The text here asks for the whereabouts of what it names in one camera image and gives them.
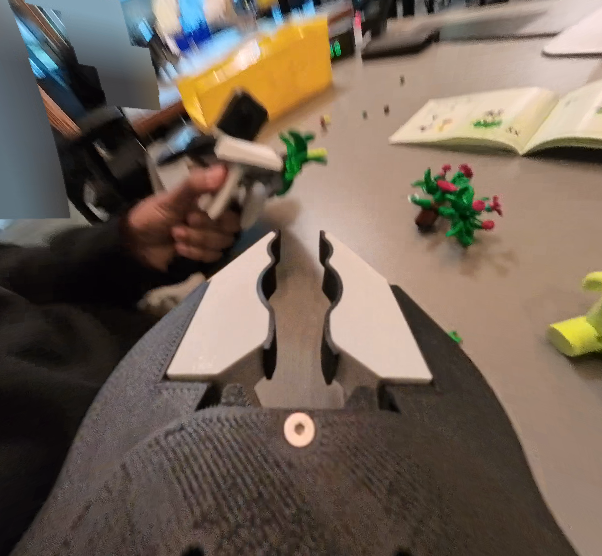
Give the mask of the person's left forearm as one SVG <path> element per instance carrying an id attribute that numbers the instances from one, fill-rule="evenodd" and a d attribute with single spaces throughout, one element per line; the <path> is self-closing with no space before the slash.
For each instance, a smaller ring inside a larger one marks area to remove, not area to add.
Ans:
<path id="1" fill-rule="evenodd" d="M 152 284 L 124 222 L 72 228 L 41 246 L 1 244 L 1 288 L 41 304 L 130 306 Z"/>

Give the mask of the green toy plant stem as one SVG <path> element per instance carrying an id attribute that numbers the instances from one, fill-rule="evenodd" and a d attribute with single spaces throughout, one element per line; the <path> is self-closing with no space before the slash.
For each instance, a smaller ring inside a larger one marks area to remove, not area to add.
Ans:
<path id="1" fill-rule="evenodd" d="M 279 138 L 286 147 L 281 173 L 281 187 L 276 195 L 281 197 L 290 191 L 295 178 L 308 163 L 327 164 L 327 151 L 324 148 L 311 148 L 314 133 L 301 133 L 296 130 L 280 133 Z"/>

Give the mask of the white stand base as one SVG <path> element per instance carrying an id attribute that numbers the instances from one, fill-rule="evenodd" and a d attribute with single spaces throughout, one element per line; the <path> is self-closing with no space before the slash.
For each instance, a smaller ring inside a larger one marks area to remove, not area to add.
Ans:
<path id="1" fill-rule="evenodd" d="M 542 49 L 548 57 L 601 57 L 601 9 L 563 30 Z"/>

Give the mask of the person's left hand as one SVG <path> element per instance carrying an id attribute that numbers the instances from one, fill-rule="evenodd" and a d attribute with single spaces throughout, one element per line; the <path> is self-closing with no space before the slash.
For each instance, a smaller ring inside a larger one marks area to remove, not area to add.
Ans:
<path id="1" fill-rule="evenodd" d="M 166 271 L 176 256 L 214 263 L 237 240 L 239 215 L 231 210 L 212 220 L 199 200 L 225 183 L 222 165 L 196 168 L 177 187 L 140 201 L 127 214 L 124 229 L 129 248 L 145 265 Z"/>

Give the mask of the lime green toy flowerpot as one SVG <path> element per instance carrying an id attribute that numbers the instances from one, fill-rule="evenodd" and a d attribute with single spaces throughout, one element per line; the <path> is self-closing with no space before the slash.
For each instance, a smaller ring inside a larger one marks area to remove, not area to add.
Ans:
<path id="1" fill-rule="evenodd" d="M 587 274 L 582 289 L 599 294 L 588 312 L 553 323 L 547 329 L 548 342 L 566 357 L 601 354 L 601 271 Z"/>

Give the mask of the toy plant with red flowers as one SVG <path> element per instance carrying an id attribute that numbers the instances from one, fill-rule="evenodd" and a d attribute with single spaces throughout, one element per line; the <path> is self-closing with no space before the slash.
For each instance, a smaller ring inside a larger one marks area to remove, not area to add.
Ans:
<path id="1" fill-rule="evenodd" d="M 503 207 L 497 195 L 476 196 L 474 173 L 469 165 L 459 165 L 453 175 L 451 171 L 449 164 L 438 173 L 426 169 L 421 178 L 412 182 L 418 192 L 409 196 L 409 202 L 418 208 L 414 223 L 419 231 L 431 232 L 440 220 L 445 220 L 446 237 L 467 249 L 475 243 L 478 232 L 495 228 L 491 215 L 502 216 Z"/>

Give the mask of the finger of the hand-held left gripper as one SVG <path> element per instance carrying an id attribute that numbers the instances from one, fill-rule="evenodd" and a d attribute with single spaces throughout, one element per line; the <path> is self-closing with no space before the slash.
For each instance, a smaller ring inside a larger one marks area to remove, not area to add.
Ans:
<path id="1" fill-rule="evenodd" d="M 242 230 L 250 229 L 258 221 L 266 201 L 274 197 L 281 187 L 282 180 L 278 174 L 245 177 L 240 199 Z"/>
<path id="2" fill-rule="evenodd" d="M 249 140 L 221 136 L 215 142 L 214 153 L 224 164 L 271 172 L 281 172 L 283 169 L 282 156 L 274 148 Z"/>

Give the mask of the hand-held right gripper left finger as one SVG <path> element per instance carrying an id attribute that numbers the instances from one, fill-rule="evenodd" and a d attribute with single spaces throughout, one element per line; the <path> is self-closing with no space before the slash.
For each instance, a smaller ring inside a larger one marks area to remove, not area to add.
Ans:
<path id="1" fill-rule="evenodd" d="M 192 319 L 170 361 L 170 381 L 199 381 L 249 394 L 276 367 L 275 312 L 281 234 L 271 231 L 206 282 Z"/>

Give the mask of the open instruction booklet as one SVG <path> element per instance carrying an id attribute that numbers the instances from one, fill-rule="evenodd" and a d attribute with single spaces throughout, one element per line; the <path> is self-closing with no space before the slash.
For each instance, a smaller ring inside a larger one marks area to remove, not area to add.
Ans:
<path id="1" fill-rule="evenodd" d="M 521 87 L 431 99 L 388 139 L 391 145 L 502 152 L 601 149 L 601 81 L 564 96 Z"/>

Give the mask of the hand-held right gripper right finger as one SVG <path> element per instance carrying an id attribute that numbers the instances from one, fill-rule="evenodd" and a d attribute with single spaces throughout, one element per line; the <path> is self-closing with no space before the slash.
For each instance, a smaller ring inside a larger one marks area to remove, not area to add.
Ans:
<path id="1" fill-rule="evenodd" d="M 321 339 L 327 386 L 428 386 L 433 373 L 387 279 L 331 232 L 320 231 L 322 291 L 329 300 Z"/>

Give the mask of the yellow storage bin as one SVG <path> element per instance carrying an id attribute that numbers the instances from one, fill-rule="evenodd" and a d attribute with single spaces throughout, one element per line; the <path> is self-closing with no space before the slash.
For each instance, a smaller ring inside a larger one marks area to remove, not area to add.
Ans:
<path id="1" fill-rule="evenodd" d="M 236 93 L 249 94 L 277 119 L 332 83 L 329 26 L 319 15 L 252 36 L 207 70 L 178 78 L 177 88 L 189 117 L 208 128 Z"/>

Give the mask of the person's beige trousers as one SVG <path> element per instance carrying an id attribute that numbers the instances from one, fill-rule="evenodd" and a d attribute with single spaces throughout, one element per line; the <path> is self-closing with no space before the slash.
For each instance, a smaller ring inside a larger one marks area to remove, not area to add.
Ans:
<path id="1" fill-rule="evenodd" d="M 194 273 L 183 282 L 149 290 L 137 303 L 137 309 L 156 319 L 162 318 L 205 281 L 203 274 Z"/>

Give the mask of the dark flat pad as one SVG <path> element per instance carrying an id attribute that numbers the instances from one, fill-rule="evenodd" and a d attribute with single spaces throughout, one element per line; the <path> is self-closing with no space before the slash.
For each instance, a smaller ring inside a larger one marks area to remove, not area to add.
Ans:
<path id="1" fill-rule="evenodd" d="M 398 32 L 387 31 L 370 38 L 362 47 L 362 61 L 415 55 L 440 39 L 440 30 L 418 26 Z"/>

